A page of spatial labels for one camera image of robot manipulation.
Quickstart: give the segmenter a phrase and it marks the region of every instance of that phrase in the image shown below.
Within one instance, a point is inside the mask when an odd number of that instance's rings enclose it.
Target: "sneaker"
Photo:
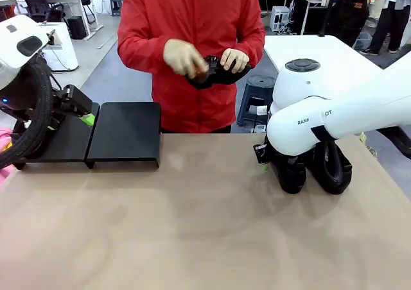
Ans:
[[[365,50],[363,50],[363,51],[360,51],[360,54],[361,54],[361,55],[371,55],[371,56],[376,56],[376,55],[378,55],[378,53],[377,53],[376,51],[373,51],[373,50],[371,50],[371,49],[369,49],[369,48],[367,48],[367,49],[365,49]]]

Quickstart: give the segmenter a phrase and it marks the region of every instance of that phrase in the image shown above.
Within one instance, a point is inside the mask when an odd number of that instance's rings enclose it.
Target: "red clothing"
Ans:
[[[235,84],[194,88],[164,62],[165,43],[170,38],[190,42],[204,57],[235,48],[255,66],[265,39],[260,13],[258,0],[124,0],[118,53],[127,67],[152,73],[163,128],[207,133],[228,126],[236,119],[237,93]]]

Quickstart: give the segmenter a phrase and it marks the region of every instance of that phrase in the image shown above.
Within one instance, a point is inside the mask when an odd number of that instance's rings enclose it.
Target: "person's right hand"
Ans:
[[[172,38],[167,41],[163,58],[176,74],[188,75],[191,79],[197,74],[204,74],[208,71],[206,61],[194,45],[182,40]]]

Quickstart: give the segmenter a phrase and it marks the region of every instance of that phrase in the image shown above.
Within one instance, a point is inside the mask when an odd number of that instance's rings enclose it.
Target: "jacket sleeve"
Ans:
[[[261,20],[258,0],[242,0],[241,15],[237,28],[238,43],[234,47],[250,58],[255,67],[263,57],[265,29]]]
[[[135,70],[157,73],[167,68],[163,59],[166,37],[152,37],[144,0],[124,0],[118,29],[118,55]]]

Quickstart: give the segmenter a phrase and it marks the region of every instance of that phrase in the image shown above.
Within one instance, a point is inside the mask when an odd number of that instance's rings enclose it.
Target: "beige table surface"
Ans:
[[[260,135],[166,135],[160,170],[28,166],[0,191],[2,290],[409,290],[411,204],[356,139],[353,182],[285,194]]]

